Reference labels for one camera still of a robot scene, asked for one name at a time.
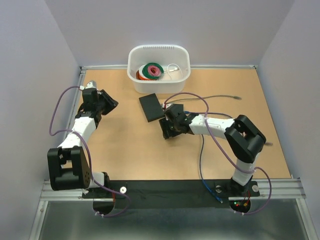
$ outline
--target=wooden table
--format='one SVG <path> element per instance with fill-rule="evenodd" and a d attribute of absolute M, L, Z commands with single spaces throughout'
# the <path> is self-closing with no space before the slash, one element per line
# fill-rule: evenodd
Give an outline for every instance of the wooden table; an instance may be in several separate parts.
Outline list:
<path fill-rule="evenodd" d="M 165 140 L 159 122 L 147 122 L 139 97 L 126 70 L 87 70 L 84 84 L 94 80 L 119 105 L 103 116 L 88 141 L 93 171 L 107 172 L 112 180 L 188 180 L 199 179 L 200 135 L 182 134 Z M 273 146 L 265 146 L 257 160 L 271 178 L 290 178 L 290 173 L 255 69 L 193 69 L 185 92 L 200 96 L 233 95 L 207 99 L 211 112 L 237 117 L 247 115 Z M 158 94 L 163 101 L 171 94 Z M 174 99 L 190 98 L 180 95 Z M 186 111 L 204 112 L 200 100 L 183 102 Z M 231 156 L 226 140 L 219 140 Z M 205 136 L 202 159 L 206 179 L 229 179 L 234 167 L 227 161 L 210 136 Z M 265 178 L 257 171 L 254 178 Z"/>

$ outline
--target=green tape roll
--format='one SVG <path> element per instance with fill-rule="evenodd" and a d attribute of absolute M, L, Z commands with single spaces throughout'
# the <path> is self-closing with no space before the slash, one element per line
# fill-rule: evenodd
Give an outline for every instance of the green tape roll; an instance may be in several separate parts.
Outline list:
<path fill-rule="evenodd" d="M 150 75 L 149 72 L 148 72 L 148 67 L 149 66 L 155 66 L 155 67 L 159 68 L 162 74 L 164 73 L 164 69 L 162 68 L 162 66 L 160 66 L 158 63 L 155 63 L 155 62 L 150 62 L 150 63 L 146 64 L 144 66 L 144 68 L 142 69 L 142 73 L 146 78 L 152 79 L 152 80 L 158 80 L 161 77 L 161 75 L 160 76 L 152 76 L 152 75 Z"/>

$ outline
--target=gray floor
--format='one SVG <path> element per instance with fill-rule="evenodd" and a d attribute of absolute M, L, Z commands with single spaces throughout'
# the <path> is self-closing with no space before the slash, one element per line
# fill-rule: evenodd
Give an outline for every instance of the gray floor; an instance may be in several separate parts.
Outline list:
<path fill-rule="evenodd" d="M 264 200 L 253 201 L 253 207 Z M 271 200 L 261 212 L 229 209 L 139 209 L 116 218 L 94 215 L 92 202 L 50 202 L 41 240 L 307 240 L 294 199 Z"/>

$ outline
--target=white plastic bin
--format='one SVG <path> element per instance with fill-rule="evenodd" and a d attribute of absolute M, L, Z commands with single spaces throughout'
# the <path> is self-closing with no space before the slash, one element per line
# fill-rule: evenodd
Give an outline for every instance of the white plastic bin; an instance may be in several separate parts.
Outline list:
<path fill-rule="evenodd" d="M 142 65 L 148 63 L 160 64 L 164 71 L 169 64 L 177 64 L 180 70 L 177 74 L 171 74 L 173 79 L 167 80 L 138 80 L 136 73 Z M 178 45 L 141 45 L 132 49 L 129 53 L 127 74 L 132 80 L 134 88 L 142 94 L 175 94 L 185 86 L 190 76 L 190 59 L 186 49 Z"/>

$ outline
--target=white wall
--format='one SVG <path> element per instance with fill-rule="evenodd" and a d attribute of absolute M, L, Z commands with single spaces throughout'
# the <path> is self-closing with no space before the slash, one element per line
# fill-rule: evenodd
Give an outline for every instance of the white wall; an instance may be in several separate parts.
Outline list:
<path fill-rule="evenodd" d="M 320 236 L 320 1 L 296 0 L 258 74 L 289 169 Z"/>
<path fill-rule="evenodd" d="M 177 44 L 192 64 L 258 64 L 294 0 L 45 0 L 81 66 Z"/>
<path fill-rule="evenodd" d="M 49 122 L 59 94 L 79 77 L 76 63 L 44 0 L 0 1 L 0 234 L 29 239 L 44 178 Z M 66 127 L 71 94 L 55 128 Z"/>

